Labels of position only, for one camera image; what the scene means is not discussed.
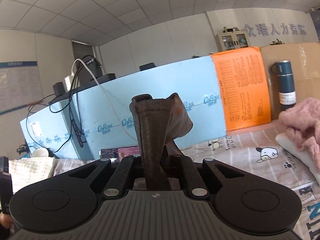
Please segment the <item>brown leather jacket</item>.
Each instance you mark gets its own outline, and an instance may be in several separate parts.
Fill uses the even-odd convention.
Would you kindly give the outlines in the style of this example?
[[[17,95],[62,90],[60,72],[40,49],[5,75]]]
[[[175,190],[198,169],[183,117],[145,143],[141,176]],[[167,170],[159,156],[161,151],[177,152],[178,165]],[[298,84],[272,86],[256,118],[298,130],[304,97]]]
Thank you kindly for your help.
[[[188,134],[193,127],[181,98],[177,93],[166,99],[142,94],[132,98],[129,109],[144,165],[146,189],[170,190],[163,167],[168,165],[171,155],[183,154],[174,140]]]

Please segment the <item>smartphone playing video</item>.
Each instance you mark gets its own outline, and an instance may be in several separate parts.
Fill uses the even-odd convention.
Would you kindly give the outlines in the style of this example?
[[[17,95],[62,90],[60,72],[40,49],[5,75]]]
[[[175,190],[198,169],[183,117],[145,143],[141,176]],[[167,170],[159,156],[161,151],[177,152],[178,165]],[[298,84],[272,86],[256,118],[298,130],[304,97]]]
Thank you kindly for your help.
[[[127,156],[140,154],[138,146],[103,148],[99,151],[100,159],[110,159],[111,163],[119,163]]]

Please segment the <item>light blue foam board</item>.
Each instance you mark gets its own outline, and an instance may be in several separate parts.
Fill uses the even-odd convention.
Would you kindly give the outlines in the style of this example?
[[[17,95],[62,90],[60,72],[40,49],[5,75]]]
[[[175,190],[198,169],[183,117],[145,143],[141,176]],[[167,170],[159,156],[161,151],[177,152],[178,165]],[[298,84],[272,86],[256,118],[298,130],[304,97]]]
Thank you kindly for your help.
[[[184,148],[226,135],[217,73],[210,56],[112,81],[97,81],[20,123],[32,150],[93,160],[102,149]]]

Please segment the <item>patterned pink bed sheet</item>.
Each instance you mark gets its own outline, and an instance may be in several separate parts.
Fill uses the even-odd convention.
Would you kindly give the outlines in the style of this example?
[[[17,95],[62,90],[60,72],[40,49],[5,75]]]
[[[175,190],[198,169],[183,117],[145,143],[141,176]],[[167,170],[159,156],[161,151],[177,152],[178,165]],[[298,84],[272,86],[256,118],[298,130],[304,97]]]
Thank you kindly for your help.
[[[95,161],[11,200],[14,239],[319,239],[319,186],[272,125],[185,149],[208,191],[103,190],[118,164]]]

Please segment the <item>white power adapter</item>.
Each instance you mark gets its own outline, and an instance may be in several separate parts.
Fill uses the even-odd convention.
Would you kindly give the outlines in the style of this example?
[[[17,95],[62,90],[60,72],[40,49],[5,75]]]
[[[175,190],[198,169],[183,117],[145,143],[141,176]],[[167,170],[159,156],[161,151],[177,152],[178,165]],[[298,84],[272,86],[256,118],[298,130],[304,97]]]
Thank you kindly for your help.
[[[66,92],[71,90],[73,79],[74,75],[68,75],[64,78],[63,85]]]

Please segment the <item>white fleece garment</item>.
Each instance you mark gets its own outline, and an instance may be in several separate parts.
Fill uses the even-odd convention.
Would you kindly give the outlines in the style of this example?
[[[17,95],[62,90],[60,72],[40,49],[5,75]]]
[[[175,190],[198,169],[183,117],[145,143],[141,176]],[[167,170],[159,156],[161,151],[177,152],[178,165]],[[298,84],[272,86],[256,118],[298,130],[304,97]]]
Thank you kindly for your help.
[[[293,156],[298,158],[303,164],[305,164],[310,172],[315,177],[319,184],[319,168],[316,166],[311,153],[308,150],[297,150],[295,144],[287,137],[285,133],[280,133],[276,136],[276,142],[285,150],[290,152]]]

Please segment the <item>pink knitted sweater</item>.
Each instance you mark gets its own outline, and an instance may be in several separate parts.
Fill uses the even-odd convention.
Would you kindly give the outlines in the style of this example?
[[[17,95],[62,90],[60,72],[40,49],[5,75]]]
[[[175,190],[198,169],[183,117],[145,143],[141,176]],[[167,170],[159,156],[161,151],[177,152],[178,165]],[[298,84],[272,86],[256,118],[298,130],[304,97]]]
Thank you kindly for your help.
[[[319,100],[307,98],[278,117],[286,126],[287,137],[297,150],[308,150],[316,167],[319,167]]]

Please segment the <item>orange paper board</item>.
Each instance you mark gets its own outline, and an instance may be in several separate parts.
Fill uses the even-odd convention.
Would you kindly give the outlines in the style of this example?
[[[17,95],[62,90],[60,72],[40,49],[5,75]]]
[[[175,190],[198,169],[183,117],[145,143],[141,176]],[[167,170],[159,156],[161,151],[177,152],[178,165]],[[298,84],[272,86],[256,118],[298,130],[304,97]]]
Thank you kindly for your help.
[[[211,55],[227,131],[271,122],[271,103],[261,51],[247,47]]]

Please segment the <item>dark blue thermos bottle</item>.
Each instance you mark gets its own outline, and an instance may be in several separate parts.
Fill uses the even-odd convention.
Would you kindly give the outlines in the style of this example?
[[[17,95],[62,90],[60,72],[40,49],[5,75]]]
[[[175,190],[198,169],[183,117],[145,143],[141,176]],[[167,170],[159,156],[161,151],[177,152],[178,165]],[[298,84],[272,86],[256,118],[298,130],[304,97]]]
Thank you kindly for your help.
[[[280,110],[285,111],[293,107],[297,98],[291,62],[276,61],[270,68],[270,72],[278,79]]]

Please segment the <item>glass door cabinet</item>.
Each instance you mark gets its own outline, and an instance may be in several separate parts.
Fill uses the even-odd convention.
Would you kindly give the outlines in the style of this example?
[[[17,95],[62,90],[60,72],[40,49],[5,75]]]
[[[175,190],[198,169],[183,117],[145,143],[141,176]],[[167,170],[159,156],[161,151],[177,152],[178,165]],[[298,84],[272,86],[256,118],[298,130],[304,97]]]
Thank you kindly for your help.
[[[251,46],[245,31],[231,31],[217,34],[216,42],[219,51],[230,51]]]

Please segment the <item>brown cardboard sheet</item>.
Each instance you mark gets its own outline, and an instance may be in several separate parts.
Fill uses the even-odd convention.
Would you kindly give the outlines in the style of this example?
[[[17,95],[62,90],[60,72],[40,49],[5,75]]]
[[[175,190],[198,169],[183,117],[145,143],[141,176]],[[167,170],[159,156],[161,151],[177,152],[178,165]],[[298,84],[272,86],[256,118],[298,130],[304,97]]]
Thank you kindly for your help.
[[[289,43],[260,48],[271,116],[307,98],[319,99],[319,43]]]

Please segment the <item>wall notice poster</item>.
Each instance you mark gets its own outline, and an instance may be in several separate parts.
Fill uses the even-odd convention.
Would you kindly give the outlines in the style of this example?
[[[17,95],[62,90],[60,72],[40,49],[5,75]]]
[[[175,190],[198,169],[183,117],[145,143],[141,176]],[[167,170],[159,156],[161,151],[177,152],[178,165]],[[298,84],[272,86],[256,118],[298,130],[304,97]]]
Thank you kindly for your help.
[[[1,114],[38,102],[43,98],[39,68],[36,61],[1,63]]]

